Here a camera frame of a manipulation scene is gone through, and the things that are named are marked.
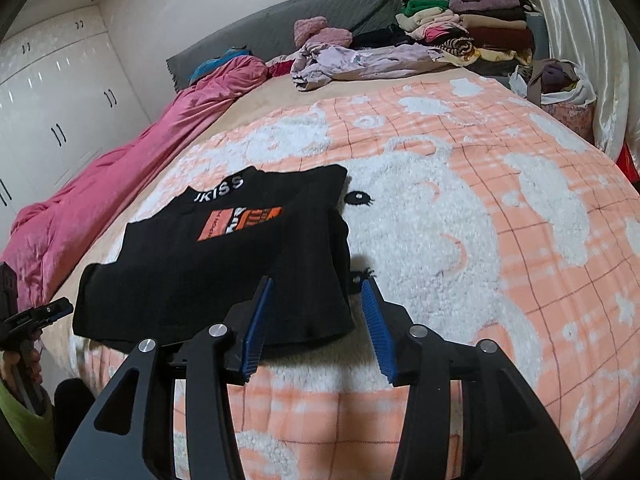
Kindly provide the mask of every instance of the white curtain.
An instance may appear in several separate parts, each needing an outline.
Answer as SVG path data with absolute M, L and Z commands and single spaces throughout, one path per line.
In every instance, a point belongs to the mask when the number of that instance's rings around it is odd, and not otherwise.
M 609 0 L 532 0 L 545 15 L 551 56 L 580 64 L 598 96 L 594 136 L 617 160 L 626 137 L 640 162 L 640 52 Z

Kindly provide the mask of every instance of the green sleeve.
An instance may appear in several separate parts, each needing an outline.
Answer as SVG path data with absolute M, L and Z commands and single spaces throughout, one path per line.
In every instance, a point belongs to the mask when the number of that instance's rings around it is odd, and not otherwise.
M 58 459 L 53 432 L 53 409 L 48 396 L 46 403 L 47 411 L 44 416 L 34 415 L 18 402 L 0 381 L 0 410 L 4 418 L 31 458 L 53 478 Z

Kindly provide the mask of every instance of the black eye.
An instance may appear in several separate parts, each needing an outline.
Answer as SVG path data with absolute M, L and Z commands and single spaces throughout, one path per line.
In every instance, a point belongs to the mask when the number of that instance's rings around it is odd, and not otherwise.
M 367 193 L 364 191 L 350 191 L 344 196 L 344 203 L 350 205 L 371 205 L 372 202 L 375 202 Z

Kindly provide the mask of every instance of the human hand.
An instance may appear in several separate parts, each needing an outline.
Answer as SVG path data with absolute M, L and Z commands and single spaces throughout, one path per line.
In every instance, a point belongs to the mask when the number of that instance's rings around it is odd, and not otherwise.
M 40 339 L 42 331 L 38 331 L 34 334 L 33 340 Z M 20 398 L 20 392 L 18 386 L 15 384 L 14 375 L 11 372 L 12 366 L 15 366 L 20 362 L 21 355 L 18 352 L 3 352 L 0 358 L 0 376 L 4 379 L 9 391 L 14 394 L 15 397 Z M 40 367 L 40 352 L 35 348 L 31 351 L 30 363 L 28 365 L 31 380 L 34 384 L 42 384 L 42 368 Z

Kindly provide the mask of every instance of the green clothing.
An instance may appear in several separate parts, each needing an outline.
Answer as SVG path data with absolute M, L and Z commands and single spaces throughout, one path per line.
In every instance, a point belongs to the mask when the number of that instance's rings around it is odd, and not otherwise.
M 50 478 L 53 478 L 58 466 L 58 458 L 53 433 L 53 408 L 48 396 L 46 402 L 47 412 L 44 416 L 34 415 L 21 405 L 0 381 L 0 410 L 4 418 L 31 458 Z
M 440 7 L 442 10 L 447 10 L 449 9 L 449 0 L 409 0 L 406 7 L 402 10 L 402 13 L 410 18 L 420 10 L 433 9 L 433 7 Z

